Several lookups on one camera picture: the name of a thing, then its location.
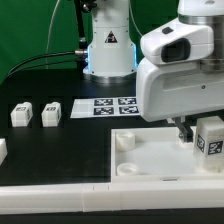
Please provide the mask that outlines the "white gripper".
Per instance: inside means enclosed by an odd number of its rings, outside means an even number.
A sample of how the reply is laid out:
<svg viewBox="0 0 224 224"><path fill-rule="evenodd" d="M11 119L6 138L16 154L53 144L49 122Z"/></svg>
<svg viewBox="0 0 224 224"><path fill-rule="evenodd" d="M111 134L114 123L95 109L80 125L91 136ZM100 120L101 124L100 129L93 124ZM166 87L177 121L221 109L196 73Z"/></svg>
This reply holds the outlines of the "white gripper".
<svg viewBox="0 0 224 224"><path fill-rule="evenodd" d="M197 62L156 66L144 58L137 70L136 98L146 121L175 118L179 139L191 143L193 130L182 116L224 109L224 72L203 72Z"/></svg>

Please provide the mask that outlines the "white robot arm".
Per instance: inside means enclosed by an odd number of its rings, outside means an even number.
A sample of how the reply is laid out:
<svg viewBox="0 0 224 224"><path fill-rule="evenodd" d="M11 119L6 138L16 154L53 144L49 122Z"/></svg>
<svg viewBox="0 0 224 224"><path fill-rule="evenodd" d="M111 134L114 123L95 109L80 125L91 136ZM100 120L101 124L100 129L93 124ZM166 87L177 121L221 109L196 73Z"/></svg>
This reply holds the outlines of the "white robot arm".
<svg viewBox="0 0 224 224"><path fill-rule="evenodd" d="M136 78L140 115L148 122L181 119L224 109L224 0L179 0L178 17L144 34L142 60L129 37L129 0L82 0L93 14L86 78L119 82Z"/></svg>

